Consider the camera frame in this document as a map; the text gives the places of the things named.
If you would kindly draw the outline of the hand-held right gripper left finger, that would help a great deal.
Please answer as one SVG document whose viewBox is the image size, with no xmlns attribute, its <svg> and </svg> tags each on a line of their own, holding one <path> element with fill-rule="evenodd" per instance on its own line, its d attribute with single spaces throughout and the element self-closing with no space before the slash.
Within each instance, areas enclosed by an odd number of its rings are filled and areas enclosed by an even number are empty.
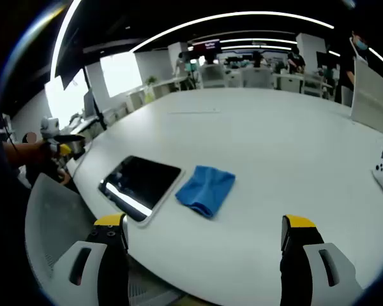
<svg viewBox="0 0 383 306">
<path fill-rule="evenodd" d="M 106 215 L 55 263 L 55 305 L 129 305 L 125 214 Z"/>
</svg>

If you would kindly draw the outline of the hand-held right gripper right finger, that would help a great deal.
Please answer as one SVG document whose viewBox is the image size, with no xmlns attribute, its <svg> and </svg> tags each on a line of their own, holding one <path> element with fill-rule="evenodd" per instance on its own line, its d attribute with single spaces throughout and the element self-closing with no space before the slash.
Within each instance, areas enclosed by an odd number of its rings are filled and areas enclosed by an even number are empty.
<svg viewBox="0 0 383 306">
<path fill-rule="evenodd" d="M 305 217 L 282 217 L 281 305 L 352 305 L 363 289 L 353 263 Z"/>
</svg>

